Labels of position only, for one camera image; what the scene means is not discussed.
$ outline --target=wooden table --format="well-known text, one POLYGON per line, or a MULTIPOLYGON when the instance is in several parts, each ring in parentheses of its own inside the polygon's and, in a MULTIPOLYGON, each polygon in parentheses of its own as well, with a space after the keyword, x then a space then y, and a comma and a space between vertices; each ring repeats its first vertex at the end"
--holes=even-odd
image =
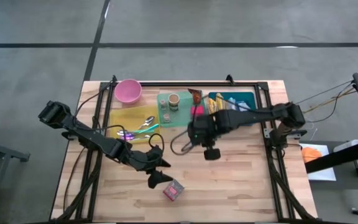
MULTIPOLYGON (((100 82, 84 82, 80 103, 96 94, 100 82)), ((284 82, 268 81, 272 104, 288 101, 284 82)), ((250 91, 247 87, 200 87, 203 94, 211 91, 250 91)), ((112 109, 131 106, 157 105, 159 93, 186 91, 186 87, 144 87, 142 99, 135 105, 123 105, 113 99, 112 109)), ((91 126, 96 106, 96 98, 89 101, 78 114, 78 119, 91 126)), ((105 103, 102 104, 101 118, 105 103)), ((195 148, 185 156, 176 156, 169 149, 172 136, 184 128, 162 128, 165 138, 163 158, 171 163, 171 168, 163 172, 178 180, 185 191, 175 202, 162 193, 167 183, 149 189, 144 172, 117 164, 103 157, 98 185, 98 196, 94 208, 94 222, 269 222, 277 221, 274 210, 272 187, 262 138, 260 124, 241 127, 218 139, 222 157, 218 161, 205 161, 203 149, 195 148)), ((176 148, 187 142, 182 138, 176 148)), ((135 144, 134 149, 148 151, 147 144, 135 144)), ((68 145, 62 176, 52 211, 52 218, 62 214, 64 191, 75 159, 82 150, 76 141, 68 145)), ((80 189, 85 154, 81 158, 68 191, 69 204, 80 189)), ((308 177, 298 146, 286 148, 285 166, 290 188, 306 210, 316 217, 316 209, 311 194, 308 177)), ((285 209, 283 193, 280 198, 285 209)), ((86 197, 84 212, 88 211, 86 197)))

